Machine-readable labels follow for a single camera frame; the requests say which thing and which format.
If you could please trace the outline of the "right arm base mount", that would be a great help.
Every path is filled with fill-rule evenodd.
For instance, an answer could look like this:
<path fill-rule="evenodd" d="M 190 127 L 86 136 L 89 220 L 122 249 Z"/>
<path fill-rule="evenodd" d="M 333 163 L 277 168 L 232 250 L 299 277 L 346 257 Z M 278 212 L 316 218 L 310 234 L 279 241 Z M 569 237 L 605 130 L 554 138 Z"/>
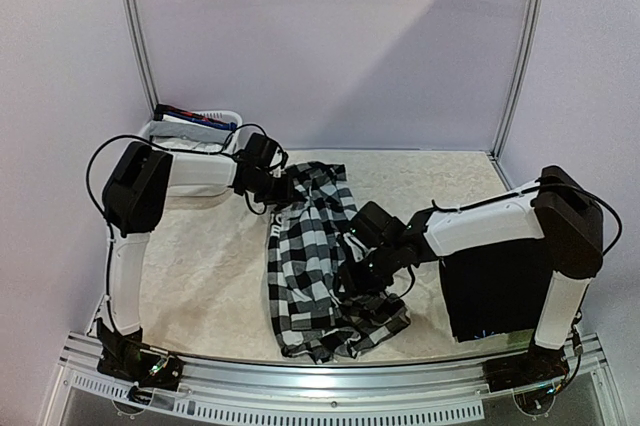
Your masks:
<path fill-rule="evenodd" d="M 575 378 L 581 365 L 583 347 L 574 350 L 573 370 L 563 348 L 551 350 L 532 344 L 521 354 L 486 360 L 483 375 L 491 392 L 542 384 L 544 392 L 557 395 Z"/>

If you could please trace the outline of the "black white plaid shirt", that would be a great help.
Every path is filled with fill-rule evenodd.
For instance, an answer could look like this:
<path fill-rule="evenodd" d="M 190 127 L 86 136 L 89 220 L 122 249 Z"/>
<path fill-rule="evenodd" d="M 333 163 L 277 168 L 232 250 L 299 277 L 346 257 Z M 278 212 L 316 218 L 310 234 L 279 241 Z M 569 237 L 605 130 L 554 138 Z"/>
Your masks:
<path fill-rule="evenodd" d="M 273 334 L 285 358 L 356 359 L 410 325 L 407 306 L 396 294 L 340 299 L 334 293 L 348 253 L 363 252 L 343 236 L 357 212 L 345 166 L 313 161 L 286 172 L 299 199 L 270 216 L 266 282 Z"/>

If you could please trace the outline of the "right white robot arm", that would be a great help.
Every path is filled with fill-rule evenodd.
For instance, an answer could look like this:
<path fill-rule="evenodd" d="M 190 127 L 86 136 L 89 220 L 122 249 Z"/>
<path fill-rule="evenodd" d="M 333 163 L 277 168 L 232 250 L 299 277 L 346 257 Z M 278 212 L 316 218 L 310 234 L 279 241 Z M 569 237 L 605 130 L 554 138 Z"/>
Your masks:
<path fill-rule="evenodd" d="M 474 204 L 432 204 L 407 223 L 370 201 L 339 240 L 346 258 L 334 291 L 341 299 L 382 293 L 398 271 L 436 263 L 455 340 L 532 331 L 535 346 L 516 368 L 537 382 L 554 368 L 554 350 L 603 266 L 604 207 L 558 166 Z"/>

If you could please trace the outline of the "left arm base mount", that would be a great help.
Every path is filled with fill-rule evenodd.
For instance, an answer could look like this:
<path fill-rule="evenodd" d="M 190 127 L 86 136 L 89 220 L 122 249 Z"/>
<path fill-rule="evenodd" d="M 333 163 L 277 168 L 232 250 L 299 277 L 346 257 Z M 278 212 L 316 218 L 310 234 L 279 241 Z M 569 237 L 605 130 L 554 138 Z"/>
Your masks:
<path fill-rule="evenodd" d="M 176 353 L 143 343 L 142 330 L 131 335 L 113 332 L 102 319 L 96 322 L 96 333 L 102 346 L 97 365 L 100 374 L 140 388 L 178 390 L 185 362 Z"/>

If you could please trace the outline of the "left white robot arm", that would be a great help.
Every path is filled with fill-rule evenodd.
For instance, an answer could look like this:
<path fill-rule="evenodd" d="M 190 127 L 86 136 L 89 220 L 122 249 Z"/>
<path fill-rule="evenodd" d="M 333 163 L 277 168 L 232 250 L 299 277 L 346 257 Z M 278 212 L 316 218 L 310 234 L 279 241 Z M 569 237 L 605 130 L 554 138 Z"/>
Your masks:
<path fill-rule="evenodd" d="M 264 134 L 252 134 L 244 148 L 233 152 L 224 146 L 214 151 L 168 148 L 131 134 L 115 136 L 97 151 L 124 139 L 129 144 L 94 205 L 108 231 L 103 321 L 114 335 L 136 337 L 144 254 L 171 188 L 229 189 L 247 204 L 266 208 L 286 207 L 301 195 L 284 171 L 288 154 Z"/>

